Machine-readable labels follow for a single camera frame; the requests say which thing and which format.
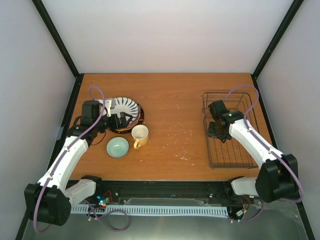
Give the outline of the yellow ceramic mug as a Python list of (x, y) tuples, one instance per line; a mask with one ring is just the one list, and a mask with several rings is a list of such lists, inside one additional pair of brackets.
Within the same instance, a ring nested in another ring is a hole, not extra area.
[(145, 125), (141, 124), (133, 127), (131, 135), (134, 139), (133, 148), (136, 150), (148, 143), (149, 130)]

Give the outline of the white blue striped plate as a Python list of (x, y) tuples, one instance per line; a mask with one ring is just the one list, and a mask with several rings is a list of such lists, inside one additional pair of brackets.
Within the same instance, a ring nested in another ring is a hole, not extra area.
[(110, 112), (111, 114), (117, 114), (120, 117), (120, 112), (125, 112), (126, 115), (133, 116), (133, 120), (128, 123), (131, 125), (139, 116), (139, 108), (138, 104), (132, 100), (131, 98), (127, 97), (115, 97), (115, 107)]

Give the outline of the pale green ceramic bowl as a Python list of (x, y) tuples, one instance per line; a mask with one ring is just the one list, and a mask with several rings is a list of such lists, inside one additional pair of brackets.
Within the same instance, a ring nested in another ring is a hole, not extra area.
[(112, 138), (106, 146), (107, 154), (112, 158), (122, 158), (129, 151), (129, 143), (123, 137)]

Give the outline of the black wire dish rack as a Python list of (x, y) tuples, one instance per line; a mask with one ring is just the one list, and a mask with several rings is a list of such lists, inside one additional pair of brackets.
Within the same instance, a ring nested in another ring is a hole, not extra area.
[[(244, 113), (253, 104), (250, 94), (236, 91), (228, 94), (226, 91), (205, 92), (202, 95), (202, 119), (209, 166), (229, 169), (254, 169), (258, 165), (251, 154), (238, 140), (232, 130), (243, 131), (246, 128), (243, 120)], [(231, 140), (219, 140), (208, 137), (210, 122), (218, 122), (228, 127)]]

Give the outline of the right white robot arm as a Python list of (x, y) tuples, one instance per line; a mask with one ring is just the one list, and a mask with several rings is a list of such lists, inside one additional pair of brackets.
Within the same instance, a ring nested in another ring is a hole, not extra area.
[(297, 159), (269, 144), (242, 112), (229, 111), (222, 100), (212, 102), (208, 109), (213, 118), (208, 135), (222, 143), (236, 140), (259, 168), (257, 177), (239, 177), (230, 182), (234, 194), (259, 197), (266, 203), (279, 199), (300, 201), (302, 190)]

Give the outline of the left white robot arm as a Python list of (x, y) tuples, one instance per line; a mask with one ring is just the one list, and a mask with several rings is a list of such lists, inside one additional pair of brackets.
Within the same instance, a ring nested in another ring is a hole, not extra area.
[(67, 187), (71, 173), (80, 158), (92, 145), (99, 133), (126, 128), (136, 115), (120, 106), (120, 99), (87, 100), (81, 115), (68, 130), (64, 145), (44, 176), (35, 184), (28, 184), (24, 197), (28, 217), (37, 228), (38, 222), (62, 226), (72, 208), (84, 200), (105, 206), (106, 196), (102, 179), (85, 175), (76, 184)]

